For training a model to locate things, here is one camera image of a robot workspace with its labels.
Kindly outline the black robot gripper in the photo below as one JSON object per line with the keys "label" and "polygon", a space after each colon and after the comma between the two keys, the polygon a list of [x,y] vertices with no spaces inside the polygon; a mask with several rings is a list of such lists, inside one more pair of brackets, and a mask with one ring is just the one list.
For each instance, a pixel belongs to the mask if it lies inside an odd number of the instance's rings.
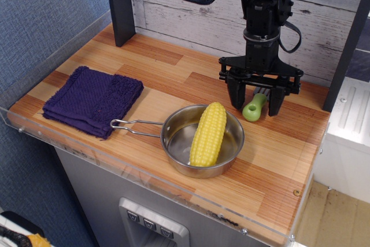
{"label": "black robot gripper", "polygon": [[279,41],[257,43],[248,40],[244,56],[219,59],[220,79],[226,82],[235,109],[241,109],[245,103],[247,85],[270,89],[270,117],[278,115],[285,96],[300,92],[303,71],[279,58],[279,46]]}

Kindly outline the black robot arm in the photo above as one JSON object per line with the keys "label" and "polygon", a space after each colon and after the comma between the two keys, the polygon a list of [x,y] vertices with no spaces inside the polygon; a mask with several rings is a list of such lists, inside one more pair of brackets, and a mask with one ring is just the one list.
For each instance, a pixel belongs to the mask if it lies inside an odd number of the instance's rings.
{"label": "black robot arm", "polygon": [[269,90],[270,116],[276,116],[285,96],[298,94],[303,71],[286,64],[279,58],[284,50],[280,29],[285,26],[299,33],[299,29],[288,22],[292,16],[292,0],[241,0],[246,28],[244,56],[219,59],[220,79],[228,87],[231,104],[241,109],[245,103],[247,85]]}

